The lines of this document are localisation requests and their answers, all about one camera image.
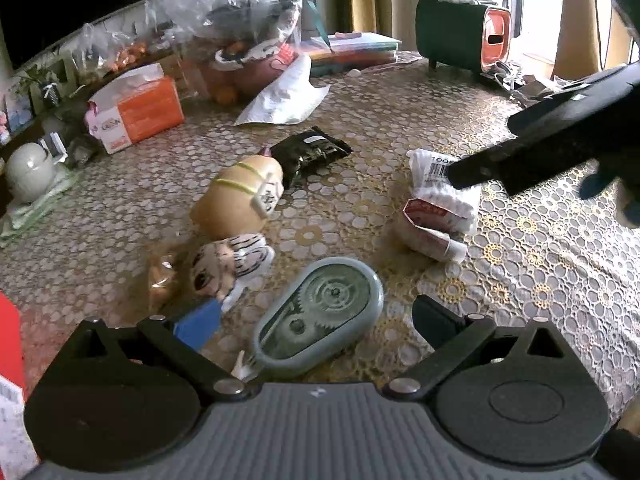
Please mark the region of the cotton swab bag 100pcs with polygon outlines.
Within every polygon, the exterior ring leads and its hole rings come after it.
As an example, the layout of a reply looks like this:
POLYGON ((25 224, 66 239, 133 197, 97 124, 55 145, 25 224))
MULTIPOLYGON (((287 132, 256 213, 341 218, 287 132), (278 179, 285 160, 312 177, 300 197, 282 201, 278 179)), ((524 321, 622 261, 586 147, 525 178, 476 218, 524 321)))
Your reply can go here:
POLYGON ((424 200, 430 197, 446 197, 464 202, 472 202, 480 197, 478 185, 459 190, 451 184, 447 170, 458 161, 457 157, 432 152, 425 148, 408 151, 407 156, 411 171, 412 197, 424 200))

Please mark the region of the white tiger figurine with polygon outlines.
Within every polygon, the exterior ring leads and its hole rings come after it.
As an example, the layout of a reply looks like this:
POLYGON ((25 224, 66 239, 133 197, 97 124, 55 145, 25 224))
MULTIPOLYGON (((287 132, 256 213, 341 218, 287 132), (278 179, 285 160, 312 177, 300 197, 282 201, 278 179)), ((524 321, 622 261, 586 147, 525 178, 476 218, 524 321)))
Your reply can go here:
POLYGON ((265 274, 276 252, 262 234, 242 234, 207 243, 195 253, 190 284, 200 296, 213 298, 227 313, 241 297, 247 284, 265 274))

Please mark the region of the grey-blue correction tape dispenser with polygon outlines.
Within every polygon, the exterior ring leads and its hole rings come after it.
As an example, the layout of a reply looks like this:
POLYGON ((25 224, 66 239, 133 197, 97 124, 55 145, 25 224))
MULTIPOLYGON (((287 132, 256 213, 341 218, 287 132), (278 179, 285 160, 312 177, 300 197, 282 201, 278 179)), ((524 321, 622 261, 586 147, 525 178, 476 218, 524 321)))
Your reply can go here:
POLYGON ((303 375, 378 322, 383 284, 370 266, 329 257, 307 266, 257 323, 252 357, 274 377, 303 375))

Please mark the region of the tan cat plush toy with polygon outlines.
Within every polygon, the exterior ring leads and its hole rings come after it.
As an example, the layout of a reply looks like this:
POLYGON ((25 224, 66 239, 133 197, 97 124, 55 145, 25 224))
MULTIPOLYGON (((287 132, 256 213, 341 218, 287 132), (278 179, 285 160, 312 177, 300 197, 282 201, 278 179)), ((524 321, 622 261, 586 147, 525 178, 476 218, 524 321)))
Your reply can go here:
POLYGON ((252 155, 220 170, 190 211, 190 218, 212 240, 259 233, 283 194, 277 159, 252 155))

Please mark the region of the black snack packet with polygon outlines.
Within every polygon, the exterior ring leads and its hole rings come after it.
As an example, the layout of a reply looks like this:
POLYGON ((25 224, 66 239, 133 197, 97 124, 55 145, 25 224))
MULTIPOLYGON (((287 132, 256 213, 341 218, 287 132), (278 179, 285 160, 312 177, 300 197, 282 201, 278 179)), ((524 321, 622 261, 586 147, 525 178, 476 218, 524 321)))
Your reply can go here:
POLYGON ((282 168, 282 183, 287 190, 318 169, 352 154, 352 148, 319 127, 311 127, 274 144, 270 153, 282 168))

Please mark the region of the small orange toy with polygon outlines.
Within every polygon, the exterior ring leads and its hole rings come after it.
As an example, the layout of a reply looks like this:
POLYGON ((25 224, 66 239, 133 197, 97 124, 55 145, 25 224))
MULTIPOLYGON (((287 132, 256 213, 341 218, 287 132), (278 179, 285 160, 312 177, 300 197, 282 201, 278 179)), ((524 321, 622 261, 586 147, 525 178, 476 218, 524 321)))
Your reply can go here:
POLYGON ((148 283, 149 311, 158 313, 178 295, 182 258, 178 252, 154 254, 150 258, 148 283))

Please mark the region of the yellow curtain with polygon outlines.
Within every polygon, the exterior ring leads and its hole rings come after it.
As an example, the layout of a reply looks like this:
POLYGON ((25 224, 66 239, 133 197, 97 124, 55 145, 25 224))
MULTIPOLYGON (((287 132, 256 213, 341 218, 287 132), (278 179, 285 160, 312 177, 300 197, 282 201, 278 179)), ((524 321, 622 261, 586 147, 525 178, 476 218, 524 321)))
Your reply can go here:
POLYGON ((562 0, 554 74, 577 80, 601 69, 597 0, 562 0))

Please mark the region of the crumpled silver wrappers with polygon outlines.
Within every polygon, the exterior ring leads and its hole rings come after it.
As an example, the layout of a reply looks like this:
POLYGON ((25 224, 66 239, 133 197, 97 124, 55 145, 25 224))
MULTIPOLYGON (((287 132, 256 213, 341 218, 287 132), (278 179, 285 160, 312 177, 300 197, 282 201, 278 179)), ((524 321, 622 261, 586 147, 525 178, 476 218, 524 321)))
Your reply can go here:
POLYGON ((491 73, 496 83, 500 84, 509 93, 510 98, 522 107, 533 106, 562 91, 561 86, 548 78, 526 75, 518 65, 498 62, 491 73))

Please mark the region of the green retro radio organizer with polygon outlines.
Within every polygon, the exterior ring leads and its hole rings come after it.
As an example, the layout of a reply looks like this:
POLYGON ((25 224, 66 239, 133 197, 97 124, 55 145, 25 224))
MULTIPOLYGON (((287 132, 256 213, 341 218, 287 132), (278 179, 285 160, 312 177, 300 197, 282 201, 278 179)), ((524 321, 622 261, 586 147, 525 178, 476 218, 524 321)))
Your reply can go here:
POLYGON ((419 0, 416 47, 430 65, 490 72, 508 59, 511 12, 485 0, 419 0))

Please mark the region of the red cardboard box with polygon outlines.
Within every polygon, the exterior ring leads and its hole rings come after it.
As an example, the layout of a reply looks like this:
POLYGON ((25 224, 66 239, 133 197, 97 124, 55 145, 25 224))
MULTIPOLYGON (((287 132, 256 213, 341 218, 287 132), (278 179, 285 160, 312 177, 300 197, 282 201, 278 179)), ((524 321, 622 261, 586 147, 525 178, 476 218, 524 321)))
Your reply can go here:
POLYGON ((39 465, 25 424, 26 382, 17 308, 1 295, 1 478, 23 479, 39 465))

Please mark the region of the green folded cloth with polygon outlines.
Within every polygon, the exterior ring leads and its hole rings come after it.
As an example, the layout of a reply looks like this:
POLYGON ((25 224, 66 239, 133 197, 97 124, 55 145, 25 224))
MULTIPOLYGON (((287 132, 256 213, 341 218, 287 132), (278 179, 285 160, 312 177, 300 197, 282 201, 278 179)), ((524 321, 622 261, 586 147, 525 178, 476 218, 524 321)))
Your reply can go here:
POLYGON ((35 223, 45 217, 79 179, 79 172, 65 166, 58 167, 55 177, 43 195, 31 204, 19 204, 16 200, 9 203, 1 218, 1 248, 6 248, 35 223))

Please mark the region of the orange tissue box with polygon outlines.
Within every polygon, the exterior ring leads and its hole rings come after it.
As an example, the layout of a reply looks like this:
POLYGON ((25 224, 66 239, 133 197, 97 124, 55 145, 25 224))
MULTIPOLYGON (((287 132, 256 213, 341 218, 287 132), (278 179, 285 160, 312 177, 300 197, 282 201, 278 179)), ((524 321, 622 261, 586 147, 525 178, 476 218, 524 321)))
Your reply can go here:
POLYGON ((180 125, 184 115, 175 81, 160 63, 128 70, 88 99, 89 133, 113 155, 180 125))

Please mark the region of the brown fruit bowl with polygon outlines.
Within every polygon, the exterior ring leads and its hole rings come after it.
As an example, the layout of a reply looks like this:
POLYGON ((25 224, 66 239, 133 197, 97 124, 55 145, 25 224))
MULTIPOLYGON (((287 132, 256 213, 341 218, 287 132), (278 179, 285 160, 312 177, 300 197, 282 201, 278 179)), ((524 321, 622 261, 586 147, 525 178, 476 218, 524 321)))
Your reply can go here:
POLYGON ((211 60, 198 68, 204 81, 207 95, 220 105, 232 105, 239 101, 254 99, 268 84, 278 79, 295 60, 298 53, 284 44, 274 55, 245 63, 224 63, 211 60))

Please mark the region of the clear bag with oranges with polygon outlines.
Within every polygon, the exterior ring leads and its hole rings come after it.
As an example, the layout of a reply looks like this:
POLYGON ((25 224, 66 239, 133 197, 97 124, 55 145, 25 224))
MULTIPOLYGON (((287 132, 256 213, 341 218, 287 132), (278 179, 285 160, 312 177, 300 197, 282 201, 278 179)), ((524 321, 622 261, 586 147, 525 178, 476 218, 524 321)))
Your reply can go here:
POLYGON ((146 55, 144 41, 101 26, 85 24, 72 51, 82 84, 92 84, 109 73, 118 73, 146 55))

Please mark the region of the picture frame with plant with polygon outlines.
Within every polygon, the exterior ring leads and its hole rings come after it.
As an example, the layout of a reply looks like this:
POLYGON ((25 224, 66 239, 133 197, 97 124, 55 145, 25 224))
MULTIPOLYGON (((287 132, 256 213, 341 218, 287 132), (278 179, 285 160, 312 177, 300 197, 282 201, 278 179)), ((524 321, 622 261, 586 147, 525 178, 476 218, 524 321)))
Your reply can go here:
POLYGON ((28 91, 36 115, 60 106, 77 89, 74 64, 62 55, 26 68, 21 83, 28 91))

